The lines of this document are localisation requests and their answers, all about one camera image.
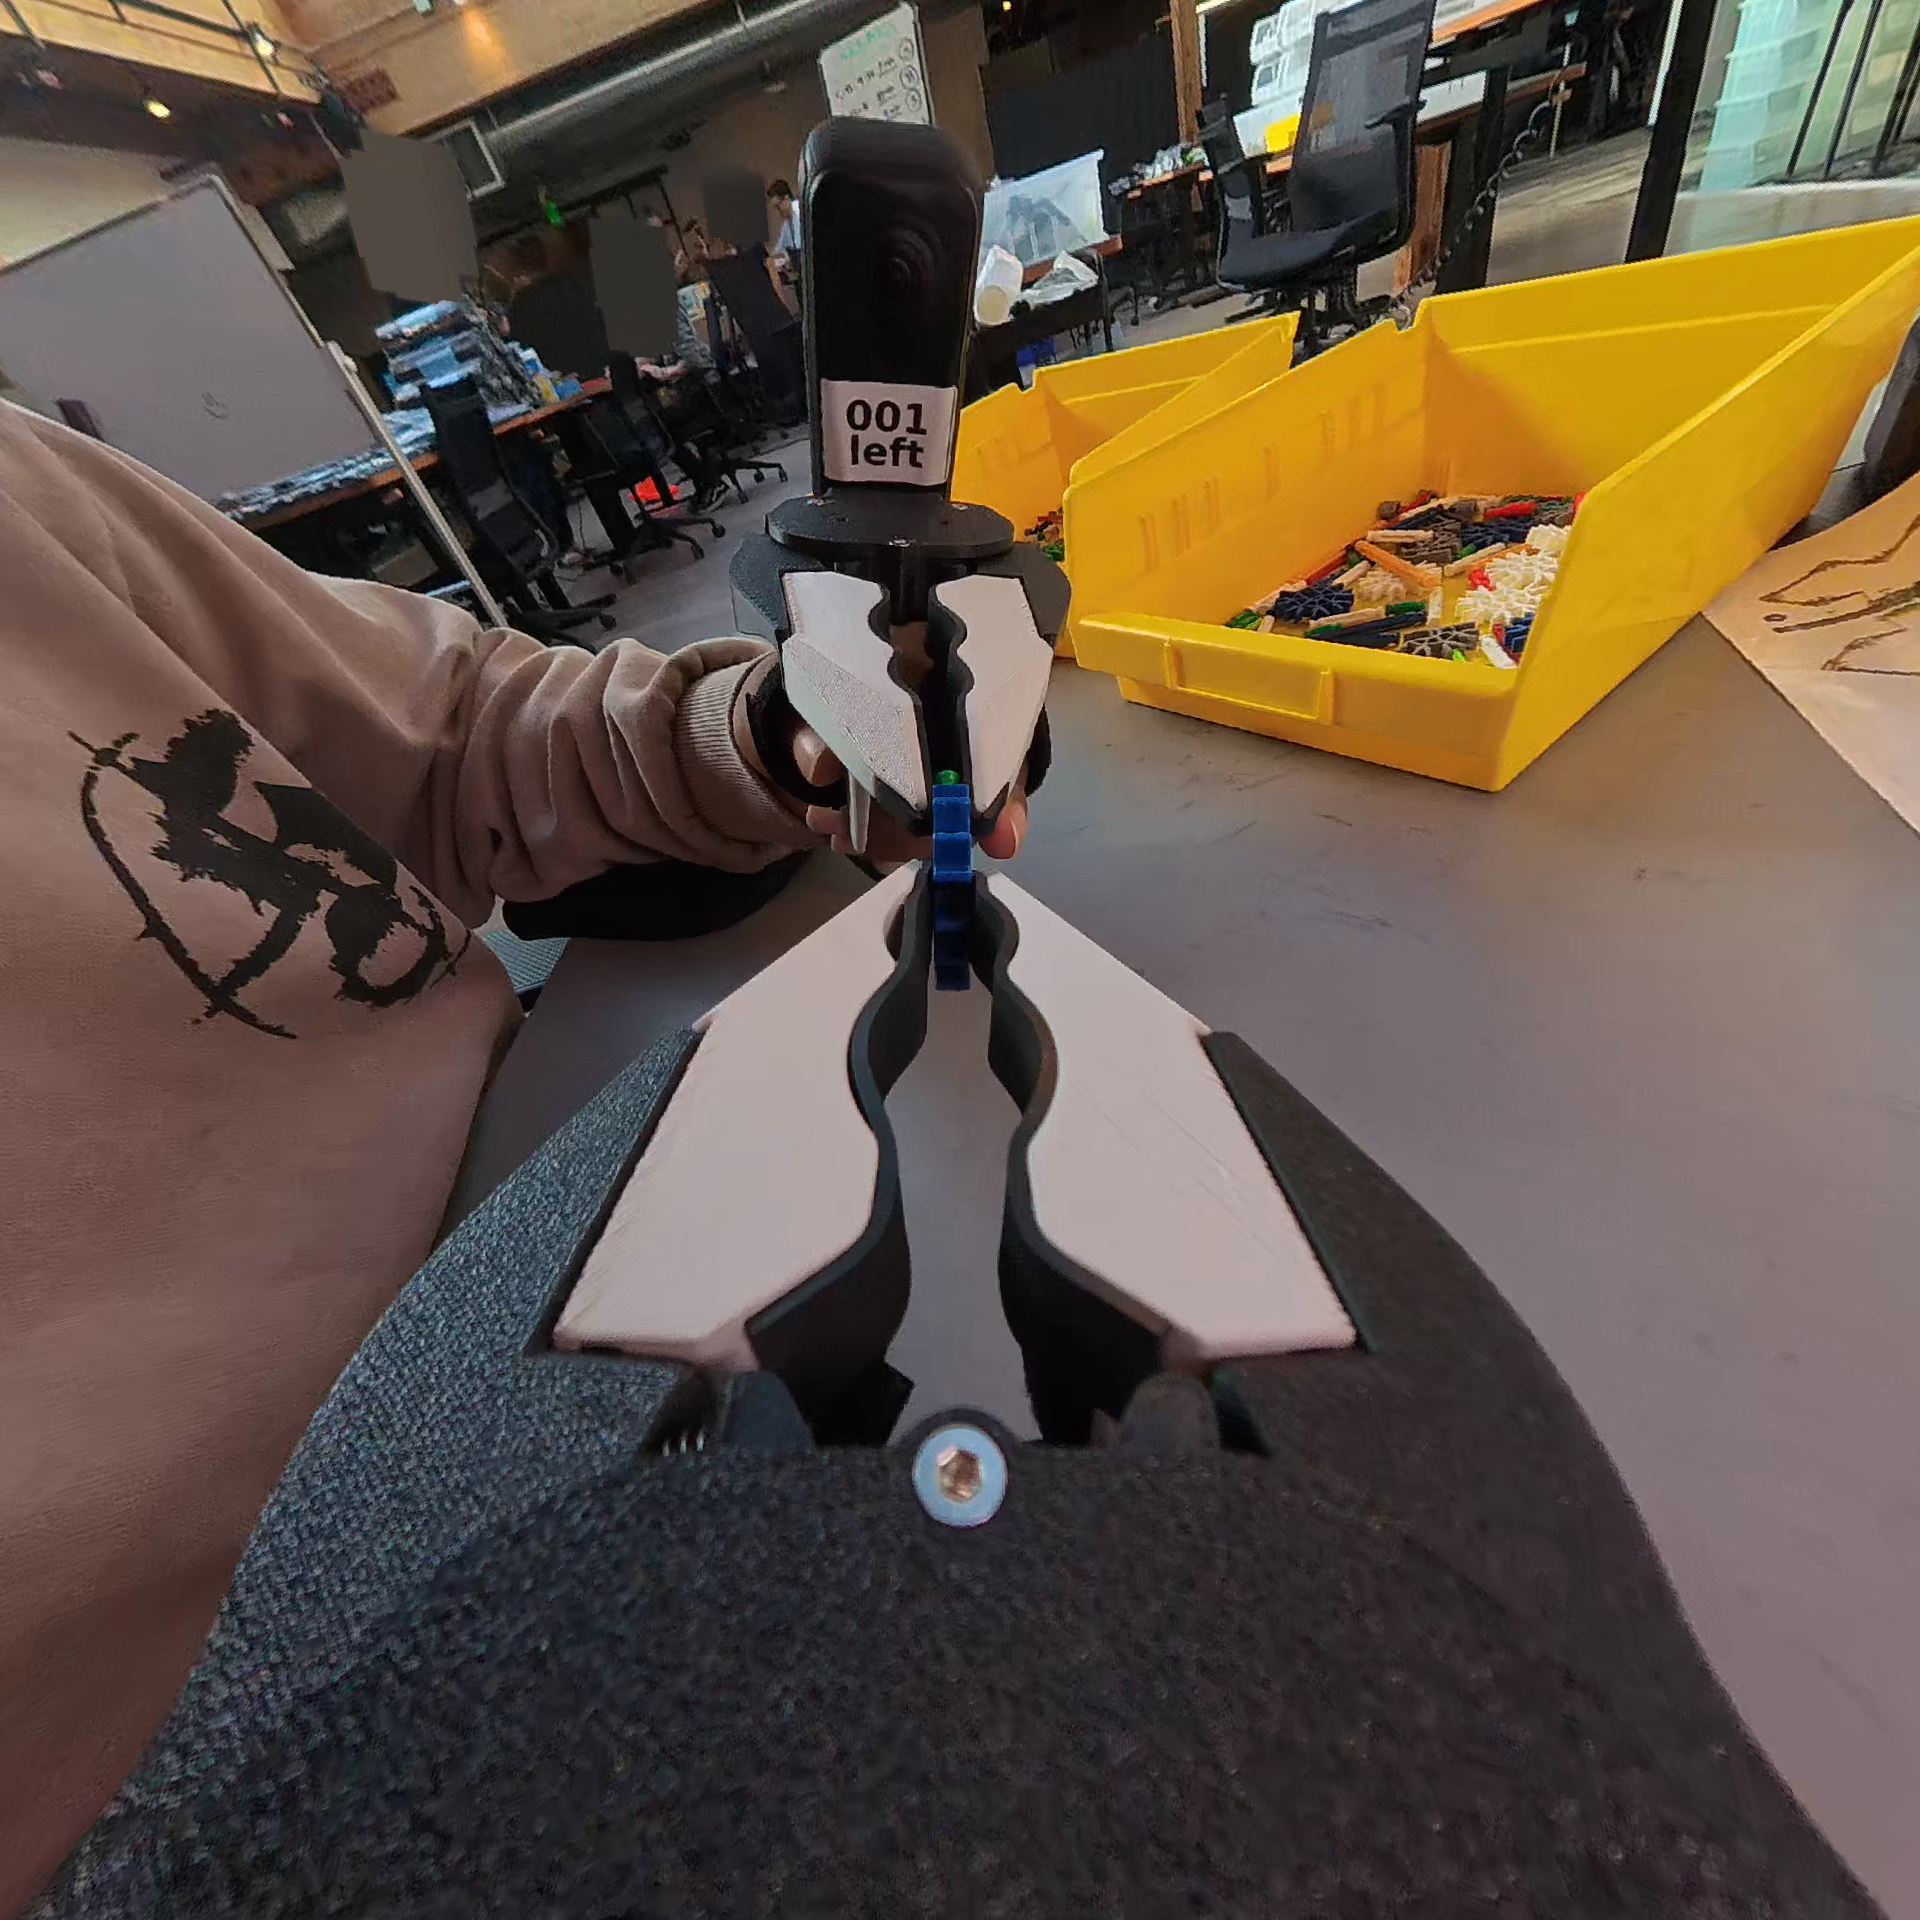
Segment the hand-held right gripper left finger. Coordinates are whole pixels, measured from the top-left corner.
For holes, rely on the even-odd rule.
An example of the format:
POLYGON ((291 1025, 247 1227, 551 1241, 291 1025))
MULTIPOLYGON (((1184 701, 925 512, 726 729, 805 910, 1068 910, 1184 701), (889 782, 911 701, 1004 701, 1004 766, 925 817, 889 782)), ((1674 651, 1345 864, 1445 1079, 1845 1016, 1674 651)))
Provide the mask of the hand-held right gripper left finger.
POLYGON ((925 1046, 925 969, 925 872, 892 872, 694 1025, 565 1270, 561 1355, 765 1368, 807 1426, 884 1386, 907 1315, 884 1097, 925 1046))

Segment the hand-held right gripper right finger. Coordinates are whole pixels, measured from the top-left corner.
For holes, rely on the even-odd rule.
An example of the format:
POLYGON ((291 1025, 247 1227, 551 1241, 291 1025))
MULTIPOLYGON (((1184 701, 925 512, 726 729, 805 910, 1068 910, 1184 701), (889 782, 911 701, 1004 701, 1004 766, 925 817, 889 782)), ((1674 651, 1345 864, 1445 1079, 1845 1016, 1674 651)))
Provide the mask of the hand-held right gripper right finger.
POLYGON ((1352 1310, 1254 1130, 1277 1073, 1013 874, 975 885, 971 963, 1020 1106, 999 1310, 1037 1431, 1086 1443, 1146 1376, 1352 1355, 1352 1310))

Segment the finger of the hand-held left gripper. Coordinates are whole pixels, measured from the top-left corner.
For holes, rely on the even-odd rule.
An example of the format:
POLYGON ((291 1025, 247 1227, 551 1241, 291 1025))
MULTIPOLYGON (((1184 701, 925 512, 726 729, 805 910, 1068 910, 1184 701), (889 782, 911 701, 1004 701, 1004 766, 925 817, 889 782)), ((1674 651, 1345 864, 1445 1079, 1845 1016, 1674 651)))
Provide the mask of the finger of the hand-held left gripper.
POLYGON ((932 636, 948 663, 958 749, 975 821, 996 821, 1026 777, 1052 697, 1052 636, 1020 582, 966 575, 932 584, 932 636))
POLYGON ((795 800, 850 810, 850 847, 868 833, 868 800, 907 833, 932 833, 925 709, 889 643, 889 595, 832 566, 791 566, 780 595, 784 701, 843 766, 837 782, 807 782, 805 774, 784 774, 780 782, 795 800))

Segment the large blue connector fan assembly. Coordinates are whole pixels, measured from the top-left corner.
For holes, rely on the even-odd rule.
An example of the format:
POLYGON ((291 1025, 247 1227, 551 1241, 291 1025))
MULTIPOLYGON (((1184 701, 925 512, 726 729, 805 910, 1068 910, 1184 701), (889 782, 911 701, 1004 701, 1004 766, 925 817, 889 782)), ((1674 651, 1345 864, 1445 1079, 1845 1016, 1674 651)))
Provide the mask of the large blue connector fan assembly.
POLYGON ((932 774, 925 897, 932 897, 932 988, 966 994, 975 927, 975 800, 958 766, 932 774))

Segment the yellow storage bin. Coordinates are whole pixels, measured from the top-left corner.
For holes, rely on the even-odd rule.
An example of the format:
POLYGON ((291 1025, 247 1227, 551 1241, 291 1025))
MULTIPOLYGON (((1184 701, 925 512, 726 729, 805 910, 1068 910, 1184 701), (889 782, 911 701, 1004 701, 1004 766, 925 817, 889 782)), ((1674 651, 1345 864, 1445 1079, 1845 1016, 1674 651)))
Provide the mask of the yellow storage bin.
POLYGON ((1311 740, 1334 722, 1334 670, 1374 653, 1277 618, 1327 544, 1311 443, 1334 443, 1327 398, 1291 376, 1294 317, 1037 370, 958 419, 958 509, 1030 539, 1057 512, 1086 670, 1128 701, 1311 740))
POLYGON ((1061 503, 1068 643, 1128 701, 1508 793, 1828 486, 1920 294, 1920 221, 1434 294, 1184 414, 1061 503), (1237 631, 1380 503, 1568 503, 1515 665, 1237 631))

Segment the person's left forearm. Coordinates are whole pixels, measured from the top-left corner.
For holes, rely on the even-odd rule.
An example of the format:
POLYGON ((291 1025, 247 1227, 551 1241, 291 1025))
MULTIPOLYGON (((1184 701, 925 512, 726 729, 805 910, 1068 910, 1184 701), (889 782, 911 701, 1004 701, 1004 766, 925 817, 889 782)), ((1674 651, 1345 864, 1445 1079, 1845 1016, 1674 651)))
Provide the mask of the person's left forearm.
POLYGON ((612 864, 752 874, 812 855, 752 749, 749 701, 769 651, 749 636, 545 651, 484 631, 424 758, 402 864, 465 918, 551 903, 612 864))

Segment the grey desk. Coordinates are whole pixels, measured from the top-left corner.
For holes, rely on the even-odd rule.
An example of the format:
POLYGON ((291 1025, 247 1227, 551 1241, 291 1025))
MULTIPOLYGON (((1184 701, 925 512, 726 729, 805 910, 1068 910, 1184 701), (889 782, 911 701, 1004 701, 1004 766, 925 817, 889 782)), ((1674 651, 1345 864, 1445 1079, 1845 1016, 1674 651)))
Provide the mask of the grey desk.
POLYGON ((1916 833, 1692 621, 1479 798, 1057 665, 1013 874, 1508 1289, 1800 1810, 1916 1915, 1916 833))

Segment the person's left hand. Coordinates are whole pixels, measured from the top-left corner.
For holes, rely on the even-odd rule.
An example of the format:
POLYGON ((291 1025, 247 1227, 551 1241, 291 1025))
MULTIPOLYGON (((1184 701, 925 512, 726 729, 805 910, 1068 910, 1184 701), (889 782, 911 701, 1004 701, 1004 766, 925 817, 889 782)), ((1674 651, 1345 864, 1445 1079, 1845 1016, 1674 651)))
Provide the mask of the person's left hand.
MULTIPOLYGON (((807 722, 791 722, 791 753, 795 753, 795 774, 805 774, 807 782, 843 777, 843 766, 832 758, 832 749, 827 749, 807 722)), ((827 855, 863 859, 863 864, 876 864, 876 872, 932 859, 932 842, 925 842, 925 833, 907 833, 907 828, 903 828, 892 817, 884 817, 876 800, 868 800, 868 833, 863 833, 863 847, 850 847, 850 810, 805 800, 805 828, 807 828, 812 842, 827 842, 827 855)), ((983 833, 975 855, 1004 864, 1004 859, 1020 859, 1026 828, 1030 828, 1030 793, 1026 793, 1026 777, 1020 777, 1020 782, 1004 793, 1004 800, 999 800, 999 817, 996 817, 996 828, 983 833)))

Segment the clear plastic bag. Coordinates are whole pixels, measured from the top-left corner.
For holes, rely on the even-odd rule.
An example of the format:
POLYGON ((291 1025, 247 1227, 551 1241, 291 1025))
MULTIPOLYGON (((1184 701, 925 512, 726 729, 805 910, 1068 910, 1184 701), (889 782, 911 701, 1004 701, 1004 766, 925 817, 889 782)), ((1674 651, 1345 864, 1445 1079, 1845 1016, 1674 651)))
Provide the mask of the clear plastic bag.
POLYGON ((1061 253, 1093 253, 1102 240, 1102 147, 1057 163, 1026 176, 986 176, 983 198, 983 257, 975 257, 975 328, 1013 322, 1037 291, 1086 291, 1093 264, 1057 270, 1061 253))

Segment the white writing board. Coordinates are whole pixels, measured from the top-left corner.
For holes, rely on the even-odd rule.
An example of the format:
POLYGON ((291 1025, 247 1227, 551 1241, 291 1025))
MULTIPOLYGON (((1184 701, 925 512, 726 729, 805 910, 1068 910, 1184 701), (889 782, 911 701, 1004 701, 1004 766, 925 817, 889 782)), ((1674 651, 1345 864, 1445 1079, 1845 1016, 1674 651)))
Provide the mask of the white writing board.
POLYGON ((889 5, 857 33, 832 38, 819 53, 819 97, 827 115, 857 125, 921 125, 932 127, 932 80, 925 80, 925 38, 921 5, 889 5))

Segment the black office chair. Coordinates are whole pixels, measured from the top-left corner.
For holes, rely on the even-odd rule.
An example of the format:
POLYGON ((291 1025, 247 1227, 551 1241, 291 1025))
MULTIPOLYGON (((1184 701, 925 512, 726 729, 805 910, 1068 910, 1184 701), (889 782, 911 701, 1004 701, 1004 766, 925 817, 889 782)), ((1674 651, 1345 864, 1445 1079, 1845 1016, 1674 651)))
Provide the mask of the black office chair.
POLYGON ((715 509, 752 480, 791 480, 780 454, 740 443, 736 414, 698 364, 605 358, 582 407, 553 419, 565 477, 605 533, 605 566, 629 584, 642 558, 722 544, 715 509))
POLYGON ((612 636, 612 599, 576 604, 553 582, 553 539, 514 480, 488 399, 478 385, 440 385, 417 390, 417 407, 429 419, 429 448, 440 448, 440 480, 456 503, 466 524, 466 561, 484 584, 497 599, 514 631, 539 643, 565 643, 576 631, 605 631, 612 636))
POLYGON ((1416 237, 1434 15, 1434 0, 1317 15, 1281 209, 1265 202, 1265 163, 1212 166, 1218 283, 1261 317, 1294 317, 1294 364, 1371 328, 1360 270, 1416 237))

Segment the cluttered background work table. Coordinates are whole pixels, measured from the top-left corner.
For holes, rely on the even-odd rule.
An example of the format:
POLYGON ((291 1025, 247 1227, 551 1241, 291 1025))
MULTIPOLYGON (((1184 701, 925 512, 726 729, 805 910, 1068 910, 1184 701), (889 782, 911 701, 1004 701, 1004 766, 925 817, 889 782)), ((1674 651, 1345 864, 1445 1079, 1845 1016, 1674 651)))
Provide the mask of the cluttered background work table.
POLYGON ((380 385, 398 407, 380 414, 379 440, 364 448, 291 470, 276 480, 255 480, 236 491, 217 491, 217 512, 236 524, 285 524, 312 509, 379 491, 402 480, 402 464, 429 470, 440 464, 440 424, 424 399, 478 398, 492 440, 545 434, 586 399, 612 398, 612 376, 561 376, 533 346, 492 328, 492 311, 484 304, 417 304, 379 328, 380 385))

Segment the grey rolling partition board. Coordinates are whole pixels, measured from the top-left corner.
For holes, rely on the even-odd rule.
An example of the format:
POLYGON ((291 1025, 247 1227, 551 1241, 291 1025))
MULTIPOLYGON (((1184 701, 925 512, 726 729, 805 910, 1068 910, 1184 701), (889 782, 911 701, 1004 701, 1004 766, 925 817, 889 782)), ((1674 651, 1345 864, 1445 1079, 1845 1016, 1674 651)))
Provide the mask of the grey rolling partition board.
MULTIPOLYGON (((28 399, 80 399, 103 443, 199 503, 364 448, 380 424, 217 173, 5 264, 0 358, 28 399)), ((507 621, 414 464, 402 486, 507 621)))

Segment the toy instruction sheet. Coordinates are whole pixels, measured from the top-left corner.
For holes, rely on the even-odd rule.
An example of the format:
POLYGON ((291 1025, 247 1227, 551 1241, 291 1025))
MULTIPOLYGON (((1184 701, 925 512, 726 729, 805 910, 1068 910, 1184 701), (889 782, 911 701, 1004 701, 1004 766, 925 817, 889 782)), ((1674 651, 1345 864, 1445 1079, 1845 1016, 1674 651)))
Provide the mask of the toy instruction sheet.
POLYGON ((1920 828, 1920 480, 1776 544, 1702 621, 1920 828))

